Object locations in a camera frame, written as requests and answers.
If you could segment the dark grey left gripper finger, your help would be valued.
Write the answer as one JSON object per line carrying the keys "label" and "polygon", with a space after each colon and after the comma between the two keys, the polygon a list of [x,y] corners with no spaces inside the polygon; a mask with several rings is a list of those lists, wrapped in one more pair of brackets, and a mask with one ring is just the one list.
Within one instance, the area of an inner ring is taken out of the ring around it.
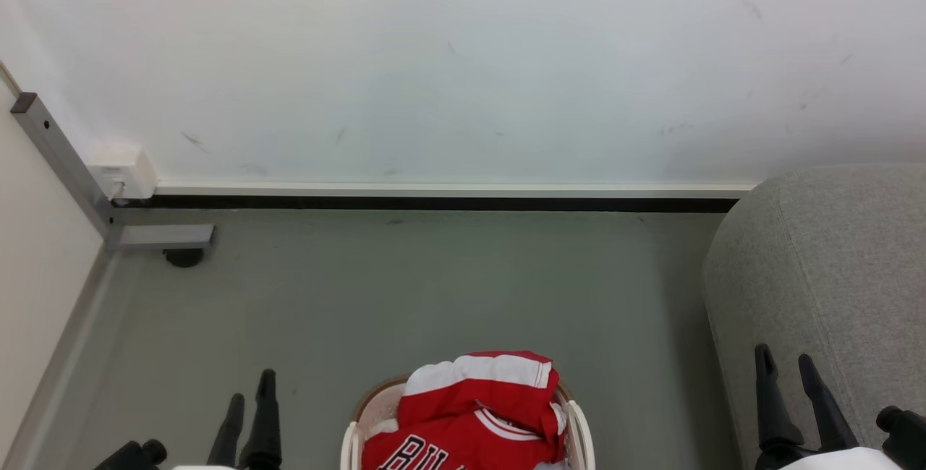
{"label": "dark grey left gripper finger", "polygon": [[206,458],[208,466],[236,467],[237,446],[244,427],[245,398],[241,393],[232,395],[227,414],[219,425],[211,453]]}
{"label": "dark grey left gripper finger", "polygon": [[255,416],[250,435],[239,457],[239,469],[281,469],[280,406],[276,396],[276,372],[266,369],[255,394]]}

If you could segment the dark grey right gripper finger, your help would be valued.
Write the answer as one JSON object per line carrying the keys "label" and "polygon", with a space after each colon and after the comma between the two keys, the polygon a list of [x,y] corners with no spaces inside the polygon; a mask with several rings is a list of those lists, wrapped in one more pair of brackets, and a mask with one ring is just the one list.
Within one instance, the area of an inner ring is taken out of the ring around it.
{"label": "dark grey right gripper finger", "polygon": [[778,387],[778,368],[765,343],[755,346],[755,401],[761,450],[804,444],[803,434],[791,421],[785,406]]}
{"label": "dark grey right gripper finger", "polygon": [[810,355],[798,357],[798,368],[804,394],[813,407],[820,438],[819,451],[841,451],[860,446],[833,394],[823,382]]}

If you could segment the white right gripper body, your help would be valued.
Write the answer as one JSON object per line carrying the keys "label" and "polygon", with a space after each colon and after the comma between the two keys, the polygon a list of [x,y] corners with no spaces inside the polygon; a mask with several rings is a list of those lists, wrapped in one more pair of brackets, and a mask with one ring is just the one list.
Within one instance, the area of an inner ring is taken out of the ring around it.
{"label": "white right gripper body", "polygon": [[882,450],[857,447],[836,451],[813,451],[794,445],[764,450],[757,469],[901,469],[902,447],[886,445]]}

